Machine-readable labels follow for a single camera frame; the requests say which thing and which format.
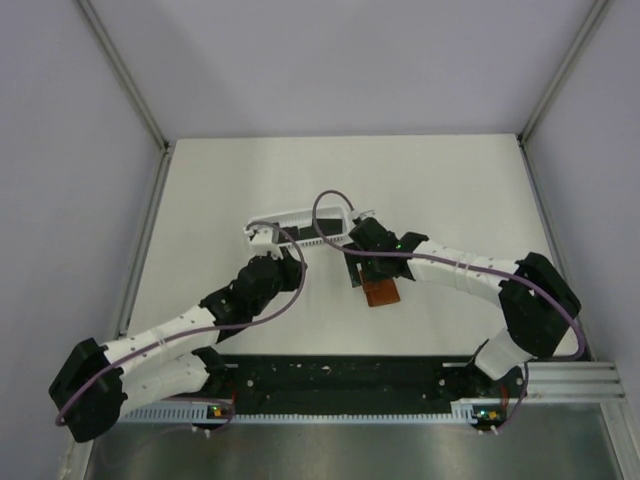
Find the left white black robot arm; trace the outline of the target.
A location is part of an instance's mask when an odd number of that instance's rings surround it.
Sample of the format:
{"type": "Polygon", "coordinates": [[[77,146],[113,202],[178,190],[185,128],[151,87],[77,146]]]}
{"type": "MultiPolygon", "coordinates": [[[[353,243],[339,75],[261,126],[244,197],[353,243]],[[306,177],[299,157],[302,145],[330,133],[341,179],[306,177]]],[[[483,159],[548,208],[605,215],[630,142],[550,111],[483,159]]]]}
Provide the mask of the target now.
{"type": "Polygon", "coordinates": [[[78,342],[48,390],[55,425],[84,443],[141,406],[183,393],[220,394],[227,374],[211,363],[215,345],[286,312],[263,313],[281,293],[298,299],[306,273],[304,257],[288,251],[254,256],[227,286],[172,320],[119,340],[78,342]]]}

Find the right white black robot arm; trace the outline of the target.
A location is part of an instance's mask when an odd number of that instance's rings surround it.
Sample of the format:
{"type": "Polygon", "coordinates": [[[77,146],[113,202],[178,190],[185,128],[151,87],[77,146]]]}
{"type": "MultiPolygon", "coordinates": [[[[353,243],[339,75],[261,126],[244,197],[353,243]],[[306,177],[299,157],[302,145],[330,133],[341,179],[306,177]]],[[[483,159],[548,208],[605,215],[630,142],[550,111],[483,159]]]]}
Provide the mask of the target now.
{"type": "Polygon", "coordinates": [[[345,247],[359,251],[365,278],[432,282],[500,308],[505,326],[474,353],[467,384],[487,396],[514,367],[552,357],[582,309],[578,297],[550,260],[530,252],[500,260],[443,246],[428,236],[402,237],[373,217],[357,220],[345,247]]]}

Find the brown leather card holder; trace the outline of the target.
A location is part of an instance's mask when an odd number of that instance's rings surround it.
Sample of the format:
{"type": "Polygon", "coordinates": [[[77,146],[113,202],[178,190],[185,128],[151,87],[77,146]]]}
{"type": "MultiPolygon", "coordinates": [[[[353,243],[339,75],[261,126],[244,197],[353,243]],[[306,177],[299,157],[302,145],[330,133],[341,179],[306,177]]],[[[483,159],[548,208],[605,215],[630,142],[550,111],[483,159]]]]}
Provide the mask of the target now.
{"type": "Polygon", "coordinates": [[[362,285],[370,308],[382,307],[401,301],[400,294],[393,279],[379,282],[365,282],[362,285]]]}

